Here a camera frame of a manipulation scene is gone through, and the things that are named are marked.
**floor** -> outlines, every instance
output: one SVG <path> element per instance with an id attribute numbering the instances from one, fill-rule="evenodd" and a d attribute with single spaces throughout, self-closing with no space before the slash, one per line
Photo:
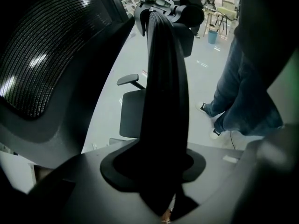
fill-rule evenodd
<path id="1" fill-rule="evenodd" d="M 228 27 L 221 37 L 217 37 L 215 45 L 207 41 L 207 34 L 203 37 L 204 24 L 199 30 L 200 38 L 195 38 L 192 55 L 185 59 L 189 84 L 189 136 L 188 142 L 206 146 L 233 148 L 230 132 L 212 140 L 209 134 L 214 120 L 195 108 L 195 103 L 204 101 L 209 103 L 213 99 L 217 82 L 222 74 L 228 56 L 231 41 L 234 38 L 233 27 Z M 110 138 L 124 139 L 119 135 L 122 96 L 128 91 L 136 90 L 130 84 L 117 86 L 116 82 L 125 75 L 139 74 L 139 82 L 146 85 L 147 79 L 147 41 L 138 32 L 136 26 L 121 50 L 101 93 L 95 108 L 83 152 L 92 151 L 109 145 Z M 232 132 L 232 141 L 236 149 L 245 149 L 248 142 L 261 137 L 245 137 L 237 131 Z"/>

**white sneaker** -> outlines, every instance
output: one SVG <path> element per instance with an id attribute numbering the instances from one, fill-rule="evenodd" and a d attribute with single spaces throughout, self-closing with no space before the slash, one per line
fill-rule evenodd
<path id="1" fill-rule="evenodd" d="M 204 102 L 198 102 L 198 103 L 195 104 L 196 109 L 198 109 L 198 110 L 199 110 L 200 112 L 202 112 L 202 113 L 207 114 L 207 113 L 204 111 L 205 106 L 206 106 L 206 103 L 204 103 Z"/>
<path id="2" fill-rule="evenodd" d="M 215 140 L 215 139 L 219 138 L 220 135 L 221 135 L 221 133 L 219 133 L 215 129 L 213 129 L 213 131 L 210 133 L 210 138 Z"/>

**blue trash can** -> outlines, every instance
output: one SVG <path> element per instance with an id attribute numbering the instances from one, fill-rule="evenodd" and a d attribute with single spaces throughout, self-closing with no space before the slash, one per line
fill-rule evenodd
<path id="1" fill-rule="evenodd" d="M 215 31 L 209 31 L 208 33 L 208 42 L 210 44 L 215 44 L 216 43 L 216 38 L 217 38 L 218 33 Z"/>

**black mesh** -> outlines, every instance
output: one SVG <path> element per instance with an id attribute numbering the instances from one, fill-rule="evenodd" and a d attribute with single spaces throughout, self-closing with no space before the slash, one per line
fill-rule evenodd
<path id="1" fill-rule="evenodd" d="M 100 0 L 34 0 L 0 51 L 0 96 L 38 117 L 75 52 L 111 22 Z"/>

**blue jeans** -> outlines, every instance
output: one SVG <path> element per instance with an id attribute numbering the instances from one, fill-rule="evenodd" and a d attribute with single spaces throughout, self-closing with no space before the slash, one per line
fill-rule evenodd
<path id="1" fill-rule="evenodd" d="M 211 117 L 224 112 L 214 124 L 217 132 L 237 130 L 243 135 L 265 136 L 283 125 L 266 90 L 234 39 L 214 100 L 204 110 Z"/>

